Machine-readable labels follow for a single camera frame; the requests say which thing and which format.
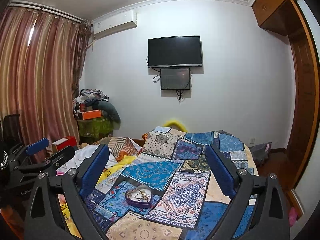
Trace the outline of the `gold jewelry pieces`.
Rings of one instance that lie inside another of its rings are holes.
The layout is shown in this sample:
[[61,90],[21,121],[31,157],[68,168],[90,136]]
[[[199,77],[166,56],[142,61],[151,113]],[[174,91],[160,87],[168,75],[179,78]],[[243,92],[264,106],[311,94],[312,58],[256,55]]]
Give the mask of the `gold jewelry pieces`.
[[141,202],[146,203],[150,201],[151,193],[149,190],[142,189],[142,190],[131,190],[126,193],[127,199],[133,202]]

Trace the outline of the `red and white box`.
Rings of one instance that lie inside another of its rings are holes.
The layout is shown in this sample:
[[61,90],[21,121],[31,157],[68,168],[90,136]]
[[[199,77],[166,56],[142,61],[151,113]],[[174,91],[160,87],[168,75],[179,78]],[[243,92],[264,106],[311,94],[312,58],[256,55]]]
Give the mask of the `red and white box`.
[[53,153],[57,153],[60,150],[63,150],[64,148],[66,148],[67,146],[72,146],[72,147],[77,146],[76,138],[73,136],[67,136],[55,142],[52,142]]

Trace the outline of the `white cloth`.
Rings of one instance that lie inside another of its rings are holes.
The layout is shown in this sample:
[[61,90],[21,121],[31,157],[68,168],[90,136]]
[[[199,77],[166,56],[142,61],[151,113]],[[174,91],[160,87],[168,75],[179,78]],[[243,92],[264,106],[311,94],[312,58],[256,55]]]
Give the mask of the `white cloth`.
[[98,147],[99,145],[87,145],[84,148],[76,150],[74,157],[57,169],[57,174],[64,174],[70,168],[78,168],[85,159],[92,156]]

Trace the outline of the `yellow cartoon bedsheet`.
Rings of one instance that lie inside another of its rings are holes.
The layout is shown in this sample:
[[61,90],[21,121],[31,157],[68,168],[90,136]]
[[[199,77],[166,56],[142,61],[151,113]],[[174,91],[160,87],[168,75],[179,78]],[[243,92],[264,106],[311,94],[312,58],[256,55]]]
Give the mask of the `yellow cartoon bedsheet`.
[[[104,171],[102,172],[102,174],[100,175],[100,178],[98,179],[98,184],[100,182],[102,182],[103,180],[105,180],[106,178],[114,175],[117,171],[119,171],[120,169],[124,168],[126,165],[131,164],[134,160],[136,159],[136,156],[127,156],[124,155],[123,159],[116,163],[115,165],[113,165],[112,167],[109,167],[108,169],[104,169]],[[71,217],[67,202],[65,200],[65,197],[63,194],[58,194],[58,199],[59,199],[59,203],[60,203],[60,207],[61,207],[61,211],[62,214],[64,216],[64,219],[66,221],[67,227],[70,231],[70,233],[73,236],[76,236],[80,239],[82,239],[78,229],[76,228],[73,219]]]

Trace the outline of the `green patterned storage bin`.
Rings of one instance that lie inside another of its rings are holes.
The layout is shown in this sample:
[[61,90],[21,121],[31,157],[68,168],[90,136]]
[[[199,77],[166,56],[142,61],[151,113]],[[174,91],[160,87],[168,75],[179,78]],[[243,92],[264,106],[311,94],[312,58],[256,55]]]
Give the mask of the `green patterned storage bin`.
[[79,135],[84,138],[101,139],[113,133],[113,122],[109,118],[77,120]]

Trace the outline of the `orange box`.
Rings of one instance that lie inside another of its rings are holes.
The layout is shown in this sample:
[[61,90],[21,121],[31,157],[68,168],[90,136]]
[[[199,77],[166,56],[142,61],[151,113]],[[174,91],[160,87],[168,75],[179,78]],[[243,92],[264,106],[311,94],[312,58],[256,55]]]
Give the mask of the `orange box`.
[[101,110],[78,112],[78,118],[80,120],[90,120],[90,119],[95,119],[95,118],[100,118],[100,117],[102,117]]

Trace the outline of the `striped orange blanket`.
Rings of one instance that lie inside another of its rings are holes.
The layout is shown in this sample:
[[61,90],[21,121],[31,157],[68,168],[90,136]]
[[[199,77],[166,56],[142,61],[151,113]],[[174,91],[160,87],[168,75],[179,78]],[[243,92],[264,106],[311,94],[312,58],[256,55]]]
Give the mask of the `striped orange blanket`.
[[125,156],[137,156],[139,152],[128,137],[115,137],[108,135],[93,144],[106,144],[110,149],[110,153],[114,156],[117,162],[123,160]]

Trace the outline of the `pile of clothes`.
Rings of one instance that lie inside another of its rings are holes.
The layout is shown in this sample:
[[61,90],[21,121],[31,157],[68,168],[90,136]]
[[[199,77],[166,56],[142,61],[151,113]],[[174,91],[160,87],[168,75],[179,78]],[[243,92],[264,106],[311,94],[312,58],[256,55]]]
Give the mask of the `pile of clothes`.
[[114,105],[109,102],[109,97],[98,89],[82,89],[73,99],[74,116],[80,119],[80,113],[91,111],[100,111],[101,116],[110,120],[115,129],[120,128],[120,115]]

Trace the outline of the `dark purple bag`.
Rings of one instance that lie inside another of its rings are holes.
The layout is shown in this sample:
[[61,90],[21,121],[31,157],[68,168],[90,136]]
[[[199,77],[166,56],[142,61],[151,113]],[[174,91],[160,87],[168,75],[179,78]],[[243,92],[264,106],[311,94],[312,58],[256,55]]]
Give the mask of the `dark purple bag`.
[[253,161],[256,166],[261,166],[268,160],[268,155],[271,150],[272,142],[269,141],[265,144],[259,144],[249,147],[252,154]]

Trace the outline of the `blue patchwork bedspread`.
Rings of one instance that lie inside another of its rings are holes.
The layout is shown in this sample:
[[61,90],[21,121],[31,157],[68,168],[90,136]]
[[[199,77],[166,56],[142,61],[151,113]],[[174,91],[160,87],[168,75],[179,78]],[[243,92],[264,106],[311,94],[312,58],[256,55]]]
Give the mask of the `blue patchwork bedspread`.
[[[211,144],[237,168],[257,174],[249,148],[222,130],[185,133],[157,127],[142,138],[130,139],[139,150],[136,159],[97,183],[85,198],[109,239],[206,239],[231,201],[206,161]],[[151,189],[149,209],[125,200],[125,192],[139,185]]]

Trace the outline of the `red striped curtain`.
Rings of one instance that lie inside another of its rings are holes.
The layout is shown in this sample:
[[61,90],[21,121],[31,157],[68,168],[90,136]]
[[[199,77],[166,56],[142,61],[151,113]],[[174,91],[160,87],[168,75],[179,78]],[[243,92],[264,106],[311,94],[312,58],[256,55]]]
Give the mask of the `red striped curtain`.
[[1,117],[20,115],[26,144],[79,138],[73,99],[79,89],[87,22],[7,7],[1,15]]

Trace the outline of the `brown wooden wardrobe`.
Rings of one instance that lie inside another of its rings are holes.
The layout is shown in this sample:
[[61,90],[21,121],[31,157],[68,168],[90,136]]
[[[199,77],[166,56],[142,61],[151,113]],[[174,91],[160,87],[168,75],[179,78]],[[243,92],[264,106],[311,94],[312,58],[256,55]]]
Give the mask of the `brown wooden wardrobe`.
[[285,154],[279,180],[291,207],[304,213],[297,186],[302,179],[319,128],[319,55],[310,21],[298,0],[250,0],[258,26],[287,39],[292,96]]

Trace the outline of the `small black wall monitor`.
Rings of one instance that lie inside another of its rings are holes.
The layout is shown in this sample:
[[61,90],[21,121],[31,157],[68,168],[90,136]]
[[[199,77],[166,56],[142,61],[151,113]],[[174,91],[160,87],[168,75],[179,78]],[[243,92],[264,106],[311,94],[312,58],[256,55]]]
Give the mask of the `small black wall monitor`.
[[189,68],[161,69],[161,90],[190,90],[191,72]]

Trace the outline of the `white wall air conditioner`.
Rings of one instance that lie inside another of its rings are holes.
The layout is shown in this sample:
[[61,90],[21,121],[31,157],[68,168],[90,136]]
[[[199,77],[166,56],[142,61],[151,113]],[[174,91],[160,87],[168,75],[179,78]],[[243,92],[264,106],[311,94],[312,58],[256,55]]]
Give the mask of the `white wall air conditioner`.
[[134,10],[112,16],[100,17],[93,22],[93,41],[137,27],[137,13]]

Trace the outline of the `large black wall television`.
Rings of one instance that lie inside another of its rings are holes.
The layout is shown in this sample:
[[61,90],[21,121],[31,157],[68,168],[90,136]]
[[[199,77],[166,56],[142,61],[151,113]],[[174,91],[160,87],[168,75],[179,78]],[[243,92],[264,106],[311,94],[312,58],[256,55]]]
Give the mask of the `large black wall television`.
[[202,67],[199,35],[148,39],[148,67]]

